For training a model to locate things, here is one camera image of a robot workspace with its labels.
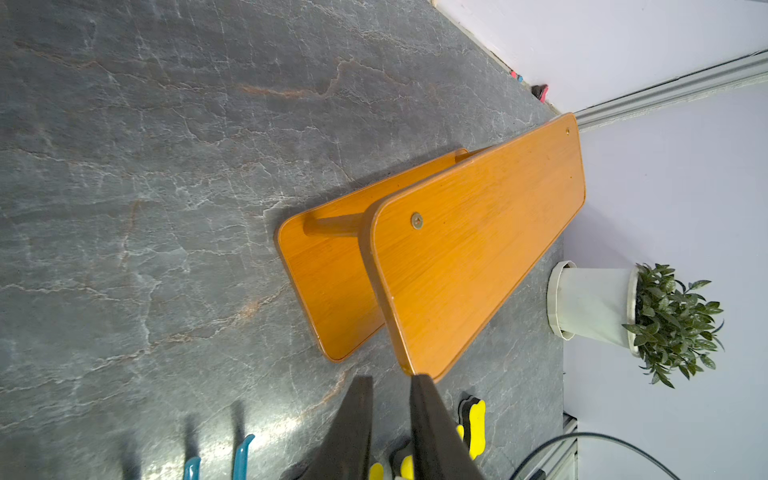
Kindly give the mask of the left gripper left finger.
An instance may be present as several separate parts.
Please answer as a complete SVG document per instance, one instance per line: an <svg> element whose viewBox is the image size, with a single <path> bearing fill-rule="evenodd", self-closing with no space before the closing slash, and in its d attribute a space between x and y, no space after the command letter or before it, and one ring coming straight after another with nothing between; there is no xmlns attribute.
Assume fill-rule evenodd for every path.
<svg viewBox="0 0 768 480"><path fill-rule="evenodd" d="M356 376L300 479L367 479L372 426L373 378Z"/></svg>

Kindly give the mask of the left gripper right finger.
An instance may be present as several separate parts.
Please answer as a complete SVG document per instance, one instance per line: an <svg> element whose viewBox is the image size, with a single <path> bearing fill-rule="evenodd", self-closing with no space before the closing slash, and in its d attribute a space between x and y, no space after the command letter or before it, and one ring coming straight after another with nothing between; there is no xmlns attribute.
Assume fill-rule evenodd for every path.
<svg viewBox="0 0 768 480"><path fill-rule="evenodd" d="M410 419L416 479L482 479L428 375L411 377Z"/></svg>

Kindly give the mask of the orange two-tier wooden shelf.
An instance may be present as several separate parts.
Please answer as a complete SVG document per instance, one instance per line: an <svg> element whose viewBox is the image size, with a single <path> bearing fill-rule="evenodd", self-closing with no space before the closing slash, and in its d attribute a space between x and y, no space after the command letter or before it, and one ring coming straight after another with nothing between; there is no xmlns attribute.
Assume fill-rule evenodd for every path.
<svg viewBox="0 0 768 480"><path fill-rule="evenodd" d="M440 379L585 200L569 113L296 214L275 242L329 360L386 329L405 373Z"/></svg>

